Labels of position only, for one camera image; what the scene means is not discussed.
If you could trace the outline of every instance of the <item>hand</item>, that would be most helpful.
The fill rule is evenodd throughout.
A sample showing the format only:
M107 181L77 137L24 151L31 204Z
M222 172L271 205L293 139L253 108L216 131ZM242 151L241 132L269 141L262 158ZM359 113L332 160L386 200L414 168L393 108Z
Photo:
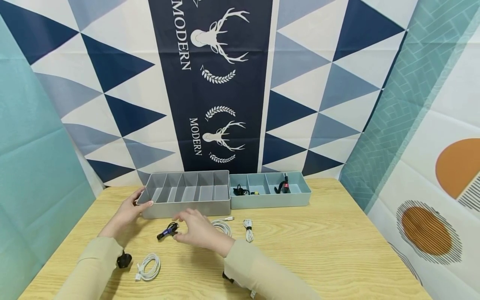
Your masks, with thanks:
M207 248L226 257L235 242L233 238L213 227L208 218L196 209L187 208L174 216L172 220L187 223L187 233L178 233L173 236L176 241L181 243Z
M128 224L134 221L142 211L153 205L153 201L143 203L139 206L133 205L144 189L145 187L139 188L121 203L112 219L108 221L102 231L98 234L99 237L116 238L118 234L122 232Z

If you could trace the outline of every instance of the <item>beige long-sleeve shirt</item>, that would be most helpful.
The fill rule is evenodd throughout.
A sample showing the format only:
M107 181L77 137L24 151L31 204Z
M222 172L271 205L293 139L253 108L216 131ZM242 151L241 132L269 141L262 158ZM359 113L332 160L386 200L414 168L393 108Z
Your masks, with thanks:
M93 239L55 299L99 299L122 251L113 238ZM224 263L228 278L267 299L320 299L304 281L244 240L235 241Z

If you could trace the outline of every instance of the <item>teal fabric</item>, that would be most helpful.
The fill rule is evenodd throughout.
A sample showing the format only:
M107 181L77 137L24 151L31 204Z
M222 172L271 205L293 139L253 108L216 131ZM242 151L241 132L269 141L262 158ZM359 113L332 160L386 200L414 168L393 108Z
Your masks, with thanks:
M95 199L72 143L0 17L0 290L17 299Z
M366 213L473 34L464 33L478 9L478 0L419 0L377 108L340 176Z

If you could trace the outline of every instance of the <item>blue-gray organizer box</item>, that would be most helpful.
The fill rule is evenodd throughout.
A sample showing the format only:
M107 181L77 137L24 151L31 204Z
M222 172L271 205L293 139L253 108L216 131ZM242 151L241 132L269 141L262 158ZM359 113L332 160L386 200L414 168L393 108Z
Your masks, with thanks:
M275 187L288 176L290 191L286 194L275 193ZM238 185L250 193L259 195L236 196L233 189ZM301 172L232 174L230 175L230 206L232 209L306 206L312 191Z
M139 204L153 200L145 219L171 218L187 208L198 209L205 216L230 215L228 171L153 173Z

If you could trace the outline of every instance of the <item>orange circle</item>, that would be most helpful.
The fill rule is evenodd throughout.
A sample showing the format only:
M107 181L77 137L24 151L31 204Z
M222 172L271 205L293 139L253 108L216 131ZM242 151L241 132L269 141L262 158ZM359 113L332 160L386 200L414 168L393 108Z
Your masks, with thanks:
M445 225L430 211L414 206L402 215L402 226L407 238L421 251L444 255L452 249L452 239Z
M435 173L438 183L457 199L480 172L480 139L466 139L445 148L438 156Z

